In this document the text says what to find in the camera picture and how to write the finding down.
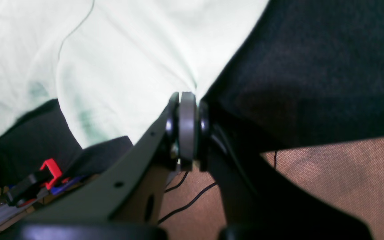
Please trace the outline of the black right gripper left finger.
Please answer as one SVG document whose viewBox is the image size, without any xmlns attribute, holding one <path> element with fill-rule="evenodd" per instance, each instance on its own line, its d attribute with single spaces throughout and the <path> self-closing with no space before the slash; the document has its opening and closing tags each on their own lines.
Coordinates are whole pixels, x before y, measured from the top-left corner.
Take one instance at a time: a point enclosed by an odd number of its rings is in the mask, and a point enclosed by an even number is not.
<svg viewBox="0 0 384 240">
<path fill-rule="evenodd" d="M 143 137 L 96 180 L 14 225 L 4 240 L 166 240 L 157 225 L 169 173 L 193 169 L 196 97 L 175 93 Z"/>
</svg>

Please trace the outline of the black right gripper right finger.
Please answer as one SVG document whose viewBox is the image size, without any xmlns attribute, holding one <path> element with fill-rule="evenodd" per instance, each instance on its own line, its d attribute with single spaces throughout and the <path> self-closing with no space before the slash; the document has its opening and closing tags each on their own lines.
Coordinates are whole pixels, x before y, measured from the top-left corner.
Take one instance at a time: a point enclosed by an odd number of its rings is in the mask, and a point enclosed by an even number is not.
<svg viewBox="0 0 384 240">
<path fill-rule="evenodd" d="M 221 192 L 221 239 L 371 240 L 367 225 L 282 176 L 262 152 L 283 148 L 255 124 L 201 101 L 199 159 Z"/>
</svg>

